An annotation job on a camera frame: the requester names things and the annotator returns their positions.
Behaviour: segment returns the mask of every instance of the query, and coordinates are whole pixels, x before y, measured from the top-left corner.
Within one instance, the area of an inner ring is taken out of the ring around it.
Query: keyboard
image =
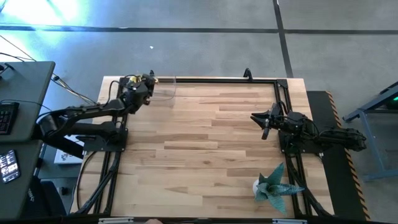
[[[0,135],[11,134],[17,118],[19,103],[0,103]]]

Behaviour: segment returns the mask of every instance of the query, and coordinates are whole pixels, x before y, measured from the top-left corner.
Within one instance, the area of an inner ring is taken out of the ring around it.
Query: yellow and black hazard tape
[[[341,128],[342,125],[341,125],[340,117],[338,116],[338,113],[337,113],[335,101],[333,100],[333,97],[332,97],[331,93],[329,91],[326,91],[326,92],[329,95],[331,108],[333,109],[333,113],[335,114],[335,119],[336,119],[336,122],[337,122],[337,126],[339,128]],[[348,165],[351,168],[351,174],[352,174],[354,182],[355,182],[355,187],[356,187],[356,191],[357,191],[358,196],[359,196],[359,201],[361,202],[363,212],[365,213],[365,219],[366,219],[366,221],[370,221],[371,217],[369,216],[368,208],[366,207],[366,204],[365,204],[365,198],[364,198],[363,193],[362,193],[361,185],[359,184],[358,175],[356,174],[356,171],[355,171],[355,168],[354,168],[354,164],[353,164],[353,160],[351,158],[351,154],[349,153],[349,150],[347,150],[347,149],[344,149],[344,150],[346,152]]]

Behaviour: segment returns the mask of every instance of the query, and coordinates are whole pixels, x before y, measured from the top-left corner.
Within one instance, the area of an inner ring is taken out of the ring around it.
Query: phone screen
[[[17,157],[14,150],[0,155],[0,169],[3,183],[8,183],[19,177]]]

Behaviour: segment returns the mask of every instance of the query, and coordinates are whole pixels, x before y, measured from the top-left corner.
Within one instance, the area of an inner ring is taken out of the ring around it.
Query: wooden table
[[[104,77],[100,102],[108,98],[112,80],[119,77]],[[288,84],[293,110],[312,118],[303,79],[288,79]],[[166,91],[162,88],[156,86],[155,91]],[[269,202],[254,202],[252,192],[260,172],[269,175],[285,161],[277,131],[272,130],[263,141],[260,127],[250,119],[251,113],[264,112],[274,102],[270,84],[178,83],[174,99],[142,106],[128,117],[128,143],[122,153],[112,216],[285,217]],[[94,123],[110,119],[96,118]],[[81,203],[98,185],[103,156],[97,153],[84,171]],[[308,187],[333,213],[321,161],[303,154],[303,164]],[[282,181],[288,183],[286,170]],[[284,196],[284,200],[287,217],[294,217],[292,198]],[[299,200],[304,211],[301,195]],[[75,210],[76,200],[71,212]]]

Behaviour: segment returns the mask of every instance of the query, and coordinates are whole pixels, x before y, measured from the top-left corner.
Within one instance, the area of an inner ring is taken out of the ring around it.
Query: concrete floor
[[[4,24],[93,27],[276,29],[272,0],[9,1]],[[395,0],[279,0],[285,29],[396,30]],[[104,33],[0,31],[37,60],[53,60],[55,73],[96,99],[104,75],[286,77],[278,34]],[[397,81],[398,35],[287,34],[295,78],[308,90],[331,91],[340,116]],[[20,55],[0,40],[0,51]],[[82,104],[51,84],[45,105]],[[358,121],[349,126],[361,128]],[[375,171],[369,150],[351,153],[359,175]],[[390,159],[391,166],[396,162]],[[398,177],[362,183],[372,220],[397,223]]]

